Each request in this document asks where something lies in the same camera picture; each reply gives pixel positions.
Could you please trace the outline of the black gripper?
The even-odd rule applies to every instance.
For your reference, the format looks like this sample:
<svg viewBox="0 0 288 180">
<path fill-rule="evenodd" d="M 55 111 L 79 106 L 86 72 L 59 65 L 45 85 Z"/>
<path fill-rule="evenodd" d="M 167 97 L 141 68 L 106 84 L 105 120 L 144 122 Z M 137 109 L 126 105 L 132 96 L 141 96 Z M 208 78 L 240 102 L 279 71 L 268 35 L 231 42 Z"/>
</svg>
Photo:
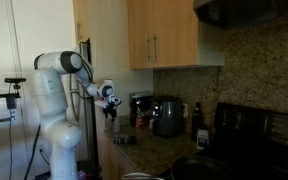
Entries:
<svg viewBox="0 0 288 180">
<path fill-rule="evenodd" d="M 103 109 L 105 117 L 111 116 L 112 118 L 117 117 L 117 107 L 122 103 L 121 99 L 113 96 L 108 105 Z"/>
</svg>

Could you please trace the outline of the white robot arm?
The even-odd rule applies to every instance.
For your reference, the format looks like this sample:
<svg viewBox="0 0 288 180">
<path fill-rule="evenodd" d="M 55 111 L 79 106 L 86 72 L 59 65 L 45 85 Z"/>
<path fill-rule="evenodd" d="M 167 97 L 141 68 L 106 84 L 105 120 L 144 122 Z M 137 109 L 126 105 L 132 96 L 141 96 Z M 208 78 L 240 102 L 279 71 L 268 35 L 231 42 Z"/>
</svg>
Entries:
<svg viewBox="0 0 288 180">
<path fill-rule="evenodd" d="M 114 82 L 93 82 L 93 68 L 75 51 L 50 52 L 34 61 L 32 76 L 34 95 L 40 115 L 42 136 L 51 143 L 50 180 L 78 180 L 75 149 L 81 140 L 81 129 L 67 120 L 68 103 L 62 75 L 74 74 L 91 97 L 101 97 L 95 104 L 115 118 L 121 100 L 115 96 Z"/>
</svg>

